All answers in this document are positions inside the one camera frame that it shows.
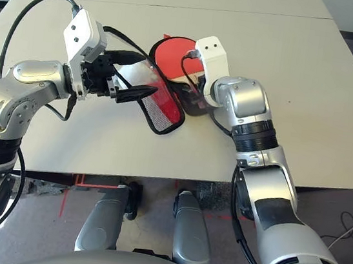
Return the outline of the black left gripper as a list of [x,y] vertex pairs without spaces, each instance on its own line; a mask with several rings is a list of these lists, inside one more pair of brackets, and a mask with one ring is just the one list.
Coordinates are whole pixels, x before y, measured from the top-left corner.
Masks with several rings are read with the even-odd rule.
[[105,50],[92,63],[81,63],[84,88],[87,93],[99,97],[114,98],[116,103],[140,101],[158,91],[157,87],[150,85],[131,86],[120,89],[115,86],[113,77],[116,73],[114,64],[133,65],[140,62],[141,54],[128,50]]

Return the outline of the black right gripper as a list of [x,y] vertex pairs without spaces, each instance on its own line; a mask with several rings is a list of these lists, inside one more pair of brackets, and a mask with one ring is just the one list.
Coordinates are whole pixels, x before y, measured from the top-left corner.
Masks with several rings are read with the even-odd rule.
[[205,85],[205,76],[191,76],[185,74],[188,81],[188,89],[184,90],[182,100],[189,105],[198,105],[205,107],[205,99],[203,96],[203,88]]

